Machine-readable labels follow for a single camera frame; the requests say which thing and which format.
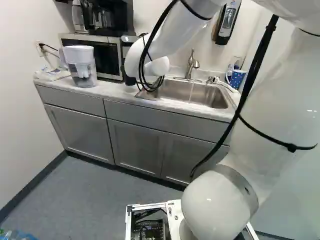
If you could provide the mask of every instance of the black strap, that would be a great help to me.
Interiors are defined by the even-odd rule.
[[[195,15],[198,19],[201,20],[205,20],[205,21],[209,21],[212,19],[212,17],[204,17],[201,16],[200,14],[196,13],[195,10],[193,10],[187,3],[185,0],[180,0],[180,2],[186,7],[186,9],[189,10],[190,13],[192,13],[193,15]]]
[[[309,35],[312,35],[312,36],[315,36],[315,37],[320,37],[320,35],[318,35],[318,34],[314,34],[314,33],[311,33],[311,32],[305,31],[305,30],[302,30],[301,28],[300,28],[300,30],[301,30],[302,32],[306,33],[306,34],[309,34]]]
[[[314,149],[314,148],[318,145],[318,143],[317,143],[317,144],[314,145],[314,146],[297,146],[297,145],[295,145],[295,144],[293,144],[293,143],[287,143],[287,142],[284,142],[284,141],[280,141],[280,140],[278,140],[278,139],[275,139],[275,138],[273,138],[273,137],[271,137],[271,136],[269,136],[269,135],[267,135],[267,134],[265,134],[265,133],[257,130],[256,128],[254,128],[253,126],[251,126],[249,123],[247,123],[247,122],[242,118],[241,115],[239,115],[239,119],[240,119],[241,122],[243,122],[243,124],[244,124],[246,127],[248,127],[251,131],[255,132],[255,133],[258,134],[259,136],[261,136],[261,137],[263,137],[263,138],[265,138],[265,139],[267,139],[267,140],[269,140],[269,141],[271,141],[271,142],[273,142],[273,143],[275,143],[275,144],[278,144],[278,145],[280,145],[280,146],[283,146],[283,147],[287,148],[288,151],[291,152],[291,153],[294,153],[294,152],[296,152],[297,150],[311,150],[311,149]]]

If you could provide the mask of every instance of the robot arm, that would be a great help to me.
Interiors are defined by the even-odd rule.
[[[225,3],[224,0],[185,1],[206,17],[212,17]],[[277,140],[313,146],[320,136],[320,3],[315,0],[255,2],[298,28],[285,54],[251,91],[241,116]],[[176,52],[206,23],[178,2],[149,48],[153,61],[146,59],[145,71],[164,75],[169,69],[166,55]],[[129,50],[125,60],[128,76],[137,76],[143,49],[140,39]],[[191,232],[198,240],[234,239],[268,198],[283,172],[304,153],[289,152],[237,121],[228,155],[213,170],[196,178],[183,193],[181,207],[185,221],[180,225],[181,240],[195,239]]]
[[[170,63],[166,57],[183,47],[213,15],[220,11],[227,0],[183,0],[178,1],[168,14],[162,27],[156,33],[145,59],[144,71],[148,76],[162,76],[168,73]],[[139,60],[150,34],[141,37],[129,49],[125,72],[129,77],[138,75]]]

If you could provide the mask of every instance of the wall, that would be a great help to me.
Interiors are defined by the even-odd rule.
[[[171,0],[134,0],[135,31],[138,34],[151,32],[169,2]],[[242,0],[233,34],[226,46],[218,46],[211,40],[212,28],[218,18],[216,14],[208,26],[197,33],[186,46],[169,56],[170,64],[185,68],[191,49],[194,48],[195,58],[200,62],[201,69],[225,71],[233,56],[246,56],[261,9],[251,0]]]
[[[271,16],[270,11],[262,10],[243,68],[250,67]],[[262,81],[264,74],[283,53],[293,30],[291,23],[279,19],[257,76],[257,83]],[[284,174],[270,198],[253,217],[251,222],[256,230],[296,240],[320,238],[319,155],[319,147],[306,152],[298,164]]]
[[[57,3],[64,14],[66,5]],[[33,84],[46,61],[34,41],[59,46],[68,32],[52,0],[4,1],[0,9],[0,209],[63,147]]]

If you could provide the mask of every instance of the stainless steel sink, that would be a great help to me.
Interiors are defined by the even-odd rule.
[[[171,99],[213,109],[228,108],[228,102],[219,87],[177,79],[165,79],[162,86],[156,91],[147,92],[143,90],[135,96],[153,101]]]

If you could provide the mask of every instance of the countertop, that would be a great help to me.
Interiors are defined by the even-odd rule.
[[[77,87],[71,76],[58,79],[56,81],[34,79],[35,85],[59,89],[63,91],[84,94],[92,97],[102,98],[106,100],[127,103],[137,106],[143,106],[152,109],[184,114],[188,116],[211,119],[229,123],[234,116],[234,108],[239,101],[240,94],[229,92],[229,96],[233,100],[232,111],[226,112],[223,109],[215,109],[193,103],[175,101],[175,100],[148,100],[137,98],[135,95],[139,92],[136,85],[126,86],[124,82],[102,81],[98,80],[97,86],[91,88]]]

